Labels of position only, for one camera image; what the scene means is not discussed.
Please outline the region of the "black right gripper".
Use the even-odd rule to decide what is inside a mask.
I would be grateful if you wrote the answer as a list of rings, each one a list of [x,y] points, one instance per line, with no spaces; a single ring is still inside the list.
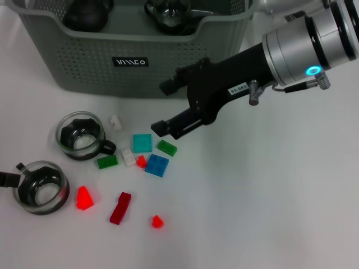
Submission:
[[[244,83],[250,86],[252,82],[258,90],[274,82],[262,44],[218,63],[203,58],[179,68],[175,78],[161,82],[159,88],[169,96],[186,86],[190,108],[169,120],[153,123],[151,130],[159,137],[171,135],[177,140],[202,124],[211,124],[226,103],[239,97],[229,89]]]

